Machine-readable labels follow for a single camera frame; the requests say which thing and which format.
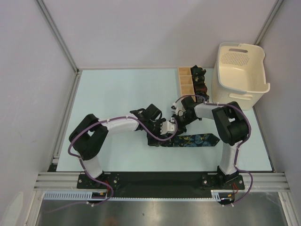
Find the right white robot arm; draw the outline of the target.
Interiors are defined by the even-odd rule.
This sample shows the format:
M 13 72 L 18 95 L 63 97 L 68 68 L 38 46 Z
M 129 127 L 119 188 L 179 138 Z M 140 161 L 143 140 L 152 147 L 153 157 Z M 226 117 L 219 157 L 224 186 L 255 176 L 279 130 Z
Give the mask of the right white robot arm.
M 217 167 L 217 184 L 228 189 L 238 178 L 241 170 L 237 167 L 239 148 L 251 136 L 251 125 L 237 102 L 228 104 L 208 103 L 193 100 L 185 95 L 173 104 L 173 118 L 177 121 L 178 130 L 183 132 L 186 126 L 199 119 L 214 121 L 219 139 L 223 142 L 222 159 Z

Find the navy floral patterned tie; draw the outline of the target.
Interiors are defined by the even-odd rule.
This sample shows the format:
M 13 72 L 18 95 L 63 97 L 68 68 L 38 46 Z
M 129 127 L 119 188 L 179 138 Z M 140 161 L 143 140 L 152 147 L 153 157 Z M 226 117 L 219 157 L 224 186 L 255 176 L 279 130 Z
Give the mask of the navy floral patterned tie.
M 214 147 L 220 139 L 212 133 L 180 135 L 162 143 L 162 147 Z

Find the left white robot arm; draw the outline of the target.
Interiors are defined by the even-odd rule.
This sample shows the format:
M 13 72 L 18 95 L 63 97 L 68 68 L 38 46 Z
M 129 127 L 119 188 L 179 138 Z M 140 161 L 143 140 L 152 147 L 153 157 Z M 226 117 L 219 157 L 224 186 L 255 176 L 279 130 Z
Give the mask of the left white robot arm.
M 97 155 L 106 138 L 138 130 L 146 131 L 148 139 L 161 144 L 174 136 L 176 124 L 174 119 L 167 121 L 163 118 L 162 112 L 154 104 L 106 120 L 88 114 L 70 134 L 68 154 L 79 159 L 83 170 L 89 174 L 87 182 L 93 188 L 99 188 L 103 185 L 104 177 Z

